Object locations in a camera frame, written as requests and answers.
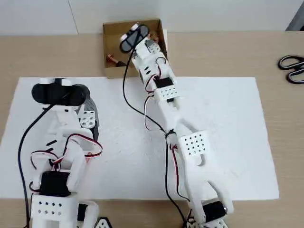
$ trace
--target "black cable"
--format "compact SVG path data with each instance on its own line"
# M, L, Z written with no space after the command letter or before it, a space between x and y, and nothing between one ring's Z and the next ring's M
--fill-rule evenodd
M168 163L169 163L169 159L168 159L168 151L169 151L169 147L168 147L168 143L167 143L167 139L166 139L166 165L165 165L165 189L166 189L166 194L167 197L169 198L169 200L171 201L172 204L174 204L174 206L176 207L176 209L179 211L179 214L182 218L183 221L183 227L187 224L187 221L180 209L180 207L176 204L176 202L171 198L169 191L168 191Z
M127 98L126 98L126 95L125 95L125 89L124 89L124 87L125 87L125 80L126 80L127 73L128 73L128 68L129 68L129 65L130 65L132 56L133 56L133 54L134 54L134 52L135 52L135 47L137 46L138 38L139 38L139 36L137 35L137 37L135 38L135 42L134 42L135 45L134 45L134 47L133 47L133 50L132 50L132 52L131 52L131 54L130 54L130 57L129 57L129 59L128 59L128 62L127 62L127 66L126 66L126 68L125 68L125 72L124 72L124 76L123 76L123 97L124 97L125 102L127 103L127 105L128 105L130 108L132 108L134 111L136 111L136 112L138 112L139 114L141 114L141 115L144 116L144 113L143 113L143 112L141 112L141 111L139 111L138 109L134 108L134 107L128 102L128 100L127 100ZM183 213L182 213L180 207L179 207L179 206L176 204L176 202L171 198L171 196L170 196L170 194L169 194L169 191L168 191L168 150L169 150L168 144L167 144L167 136L168 136L168 134L166 134L166 131L164 130L164 128L163 128L159 123L157 123L155 120L153 120L151 117L149 117L149 116L147 116L147 115L146 115L146 117L147 117L149 120L151 120L153 123L155 123L155 124L160 128L160 130L161 130L162 132L165 133L165 141L166 141L165 190L166 190L166 195L167 195L168 199L171 201L171 203L172 203L172 204L177 208L177 210L179 211L179 214L180 214L180 216L181 216L181 218L182 218L182 221L183 221L183 226L182 226L182 227L186 227L187 221L186 221L186 219L185 219L185 217L184 217L184 215L183 215Z
M28 201L28 193L27 193L27 187L25 184L25 179L22 171L21 166L21 149L24 142L25 137L29 133L30 129L52 108L54 107L54 104L51 104L49 107L47 107L43 112L30 124L30 126L27 127L25 132L23 133L23 136L20 140L19 148L18 148L18 166L19 166L19 172L22 180L22 186L23 186L23 192L24 192L24 201L25 201L25 210L26 210L26 217L27 217L27 224L25 228L29 228L29 221L30 221L30 215L29 215L29 201Z

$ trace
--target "white paper sheet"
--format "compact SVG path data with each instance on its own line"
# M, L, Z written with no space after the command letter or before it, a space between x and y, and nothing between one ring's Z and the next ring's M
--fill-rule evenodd
M122 96L122 80L71 78L90 91L101 123L101 157L90 161L80 196L92 199L166 199L164 191L165 142L159 132L144 128L143 117L131 110ZM17 164L17 150L26 127L41 113L31 98L38 78L19 80L11 105L0 153L0 197L23 197ZM126 93L131 104L143 109L146 96L138 78L127 79ZM208 129L211 145L224 170L233 200L266 200L279 197L276 173L267 138L256 81L247 78L179 77L178 89L185 99L183 108L199 129ZM162 123L153 102L148 113ZM49 127L50 114L30 131L22 149L27 183L33 175L29 155ZM175 194L174 166L170 156L169 187ZM183 177L180 188L185 194Z

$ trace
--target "white wall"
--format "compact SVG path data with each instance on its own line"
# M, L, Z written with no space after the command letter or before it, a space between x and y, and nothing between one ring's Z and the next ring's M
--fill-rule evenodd
M285 30L303 0L0 0L1 35L100 32L159 17L169 31Z

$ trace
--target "red cable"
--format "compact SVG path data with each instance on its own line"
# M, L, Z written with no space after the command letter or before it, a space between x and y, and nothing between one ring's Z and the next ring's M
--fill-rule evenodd
M98 141L95 141L94 139L91 139L91 138L89 138L89 137L86 137L86 136L84 136L84 135L82 135L82 134L74 133L74 134L70 134L70 135L67 137L67 139L66 139L66 144L65 144L65 147L64 147L62 156L64 156L64 155L66 154L66 152L67 152L67 144L68 144L70 138L73 137L73 136L78 136L78 137L81 137L81 138L83 138L83 139L86 139L86 140L88 140L88 141L90 141L90 142L93 142L93 143L97 144L97 145L101 148L101 151L100 151L99 153L95 153L95 154L85 154L85 157L87 157L87 158L93 158L93 157L96 157L96 156L99 156L100 154L102 154L103 146L102 146ZM60 160L56 161L54 164L61 163L62 160L63 160L63 158L61 158Z
M157 75L157 74L152 75L152 76L148 79L148 81L147 81L147 83L146 83L146 86L145 86L144 89L145 89L148 93L153 93L153 91L147 90L147 87L148 87L150 81L151 81L153 78L155 78L155 77L159 77L159 75Z
M177 194L184 198L185 200L187 200L188 202L190 202L190 200L187 198L187 197L184 197L182 195L180 195L180 191L179 191L179 185L180 185L180 176L179 176L179 168L178 168L178 165L177 165L177 160L176 160L176 156L175 156L175 152L174 150L177 149L177 145L174 145L173 147L171 147L170 145L170 149L172 151L172 155L173 155L173 160L174 160L174 165L175 165L175 173L176 173L176 192Z
M54 156L58 159L58 156L57 156L56 154L50 152L50 151L34 151L34 152L31 153L31 155L34 154L34 153L37 153L37 152L48 153L48 154L54 155ZM37 167L35 166L35 164L34 164L34 162L33 162L32 156L30 157L30 162L32 163L32 166L33 166L34 169L36 170Z

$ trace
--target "black part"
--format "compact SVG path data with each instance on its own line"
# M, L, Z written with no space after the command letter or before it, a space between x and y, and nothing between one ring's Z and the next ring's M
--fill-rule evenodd
M47 171L42 174L40 195L66 197L71 194L67 188L69 172Z
M207 205L203 205L206 215L206 222L211 222L222 218L227 214L226 208L221 201L215 201Z
M173 102L173 101L174 101L174 98L167 99L168 103Z
M120 45L119 49L123 53L130 52L137 44L139 44L148 34L149 28L146 25L139 25L138 28L134 31L129 30L127 34L127 38L123 40Z
M86 208L87 208L87 205L86 205L86 204L80 203L80 204L78 205L77 221L83 222L83 221L85 220Z
M118 67L124 67L124 66L127 66L127 65L123 61L118 61L116 63L116 66L118 66Z
M157 88L163 88L163 87L166 87L166 86L171 86L173 85L173 82L171 80L171 78L169 77L166 77L166 78L162 78L162 79L154 79L154 82L157 86Z
M32 89L35 101L45 105L79 106L90 98L90 91L85 85L36 84Z
M91 130L91 132L93 134L93 139L95 141L97 141L98 140L98 136L99 136L97 121L95 121L95 126L93 128L91 128L90 130Z
M57 140L56 140L56 139L53 140L53 141L51 141L51 142L49 142L49 143L47 143L47 146L50 146L50 145L52 145L52 144L54 144L54 143L57 143Z

